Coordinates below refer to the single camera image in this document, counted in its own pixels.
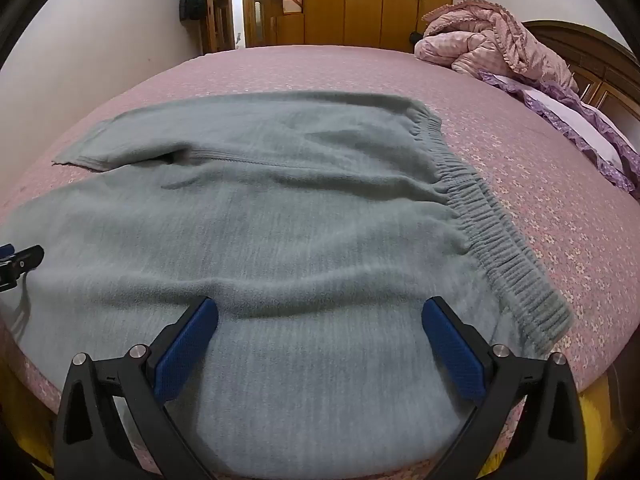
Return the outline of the grey fleece pants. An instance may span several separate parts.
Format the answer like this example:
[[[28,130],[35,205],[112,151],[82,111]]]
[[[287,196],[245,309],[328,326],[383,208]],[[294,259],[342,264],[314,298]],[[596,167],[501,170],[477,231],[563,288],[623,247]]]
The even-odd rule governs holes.
[[[209,96],[100,122],[58,154],[91,170],[10,212],[43,262],[1,300],[56,386],[195,299],[220,324],[169,411],[210,468],[343,479],[435,456],[469,408],[420,314],[544,356],[570,308],[423,103],[367,93]]]

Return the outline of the wooden bedroom door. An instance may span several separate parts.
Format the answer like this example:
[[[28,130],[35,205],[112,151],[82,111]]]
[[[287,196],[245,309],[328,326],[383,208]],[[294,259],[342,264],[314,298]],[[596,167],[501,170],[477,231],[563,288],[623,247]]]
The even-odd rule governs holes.
[[[201,20],[201,43],[204,54],[217,51],[213,0],[205,0],[205,18]]]

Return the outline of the pink floral bed sheet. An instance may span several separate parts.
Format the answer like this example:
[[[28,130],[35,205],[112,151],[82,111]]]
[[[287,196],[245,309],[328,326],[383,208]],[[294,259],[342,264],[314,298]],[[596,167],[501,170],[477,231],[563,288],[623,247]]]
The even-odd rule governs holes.
[[[604,406],[605,378],[638,337],[639,206],[600,174],[552,125],[506,92],[385,50],[298,46],[208,54],[165,70],[100,105],[70,127],[17,181],[3,212],[88,177],[52,157],[102,119],[145,105],[262,91],[399,94],[442,120],[450,148],[491,187],[574,314],[558,347],[570,359],[585,405],[588,460],[597,472],[620,438]]]

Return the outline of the purple ruffled pillow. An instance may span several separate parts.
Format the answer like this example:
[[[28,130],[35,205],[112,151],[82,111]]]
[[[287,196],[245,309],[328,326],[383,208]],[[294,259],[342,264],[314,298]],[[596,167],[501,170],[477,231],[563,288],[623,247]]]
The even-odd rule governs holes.
[[[611,119],[554,81],[478,72],[480,80],[510,94],[574,144],[608,182],[639,200],[639,153]]]

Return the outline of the dark wooden headboard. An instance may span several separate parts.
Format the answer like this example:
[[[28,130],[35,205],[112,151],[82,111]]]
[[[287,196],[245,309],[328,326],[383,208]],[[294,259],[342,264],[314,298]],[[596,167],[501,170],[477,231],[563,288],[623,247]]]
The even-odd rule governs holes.
[[[604,112],[624,110],[639,119],[639,62],[631,50],[581,24],[533,20],[524,25],[564,58],[585,103]]]

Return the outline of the pink quilted comforter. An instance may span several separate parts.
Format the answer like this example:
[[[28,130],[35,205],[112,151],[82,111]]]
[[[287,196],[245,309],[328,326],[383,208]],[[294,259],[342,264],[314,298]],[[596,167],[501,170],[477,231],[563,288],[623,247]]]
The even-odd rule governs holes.
[[[426,29],[414,47],[421,61],[474,78],[488,72],[578,89],[567,62],[498,3],[445,4],[425,14],[423,21]]]

